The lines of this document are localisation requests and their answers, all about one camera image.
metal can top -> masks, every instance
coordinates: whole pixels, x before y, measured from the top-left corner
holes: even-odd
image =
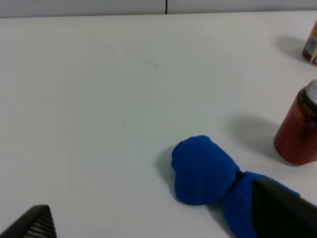
[[[309,83],[306,87],[306,93],[309,99],[317,105],[317,79]]]

blue cloth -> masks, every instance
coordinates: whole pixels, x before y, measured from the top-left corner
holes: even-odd
[[[177,198],[191,205],[222,200],[235,181],[237,164],[207,136],[190,137],[172,152]]]
[[[180,201],[191,205],[222,201],[224,216],[237,238],[258,237],[252,222],[252,182],[268,177],[245,172],[230,190],[239,167],[207,136],[180,142],[172,152],[172,167]]]

black object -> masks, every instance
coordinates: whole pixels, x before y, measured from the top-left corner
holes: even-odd
[[[252,220],[259,238],[317,238],[317,208],[270,179],[253,181]]]
[[[0,238],[57,238],[50,207],[31,207]]]

white wall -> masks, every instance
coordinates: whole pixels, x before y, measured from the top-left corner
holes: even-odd
[[[314,10],[317,0],[168,0],[168,13]]]
[[[0,0],[0,17],[165,13],[165,0]]]

white table surface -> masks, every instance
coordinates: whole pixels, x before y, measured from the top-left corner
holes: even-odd
[[[60,238],[233,237],[174,199],[170,152],[205,134],[317,204],[317,163],[272,140],[317,78],[317,12],[0,20],[0,230],[49,204]]]

